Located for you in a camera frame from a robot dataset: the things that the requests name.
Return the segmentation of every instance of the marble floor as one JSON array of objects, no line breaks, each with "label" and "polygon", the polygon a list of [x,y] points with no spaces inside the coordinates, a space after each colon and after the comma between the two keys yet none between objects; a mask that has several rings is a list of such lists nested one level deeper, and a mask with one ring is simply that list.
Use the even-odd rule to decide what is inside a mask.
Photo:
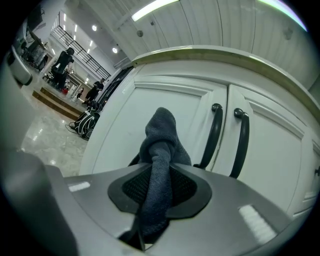
[{"label": "marble floor", "polygon": [[67,130],[73,122],[32,96],[34,88],[46,82],[33,72],[33,81],[21,92],[35,109],[35,118],[22,142],[21,150],[39,157],[46,165],[57,166],[64,177],[76,176],[87,146],[87,141]]}]

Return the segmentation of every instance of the ceiling light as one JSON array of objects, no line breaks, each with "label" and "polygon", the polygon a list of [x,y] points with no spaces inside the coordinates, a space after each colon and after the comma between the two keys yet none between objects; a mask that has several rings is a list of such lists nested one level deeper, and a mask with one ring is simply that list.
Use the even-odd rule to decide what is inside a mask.
[{"label": "ceiling light", "polygon": [[142,18],[143,16],[147,15],[148,13],[151,13],[152,11],[171,4],[173,2],[176,2],[179,0],[155,0],[152,3],[149,3],[147,6],[143,7],[142,9],[138,10],[134,15],[131,16],[134,22]]},{"label": "ceiling light", "polygon": [[296,23],[298,23],[305,31],[307,31],[307,28],[303,24],[301,19],[299,19],[299,17],[294,13],[294,11],[291,10],[291,8],[286,4],[284,4],[283,2],[279,0],[259,0],[259,1],[278,9],[280,12],[283,12],[285,15],[289,16]]}]

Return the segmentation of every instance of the black bag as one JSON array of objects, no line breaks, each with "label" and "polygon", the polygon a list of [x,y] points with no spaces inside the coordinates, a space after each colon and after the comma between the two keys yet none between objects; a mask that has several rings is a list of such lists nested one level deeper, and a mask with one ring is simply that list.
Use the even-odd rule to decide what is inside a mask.
[{"label": "black bag", "polygon": [[93,107],[88,107],[75,122],[70,123],[70,127],[74,129],[81,138],[89,140],[100,118],[98,111],[99,110],[95,110]]}]

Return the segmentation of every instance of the wooden platform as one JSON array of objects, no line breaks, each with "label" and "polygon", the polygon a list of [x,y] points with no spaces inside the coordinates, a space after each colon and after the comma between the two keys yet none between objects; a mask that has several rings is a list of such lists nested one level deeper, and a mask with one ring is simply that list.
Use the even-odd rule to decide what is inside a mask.
[{"label": "wooden platform", "polygon": [[81,115],[81,113],[83,113],[86,110],[85,107],[77,105],[74,102],[71,102],[65,99],[66,96],[54,88],[47,87],[47,86],[41,87],[40,92],[48,96],[50,99],[54,100],[59,105],[65,107],[66,109],[76,114]]},{"label": "wooden platform", "polygon": [[34,90],[32,96],[46,104],[48,107],[72,120],[77,120],[80,114],[83,112],[68,105],[65,101],[59,99],[43,87],[41,90]]}]

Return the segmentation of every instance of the black cabinet handle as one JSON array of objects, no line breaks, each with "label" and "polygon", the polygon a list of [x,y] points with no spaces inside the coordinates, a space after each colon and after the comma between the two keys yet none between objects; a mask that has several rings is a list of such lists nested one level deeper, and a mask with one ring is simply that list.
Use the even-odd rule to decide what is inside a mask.
[{"label": "black cabinet handle", "polygon": [[218,144],[221,127],[222,127],[222,120],[224,116],[223,108],[218,103],[213,104],[211,110],[212,112],[215,112],[215,115],[212,121],[209,137],[205,145],[202,160],[201,160],[201,163],[193,165],[194,167],[201,168],[201,169],[206,169],[206,167],[210,163],[212,156],[214,155],[216,146]]},{"label": "black cabinet handle", "polygon": [[318,169],[315,170],[314,175],[316,175],[316,174],[318,176],[320,176],[320,166],[318,167]]},{"label": "black cabinet handle", "polygon": [[248,144],[249,144],[249,133],[250,133],[250,123],[249,115],[246,112],[243,112],[240,108],[234,110],[234,116],[241,119],[241,129],[239,136],[238,148],[236,150],[236,155],[232,167],[230,177],[238,178],[242,166],[244,165]]}]

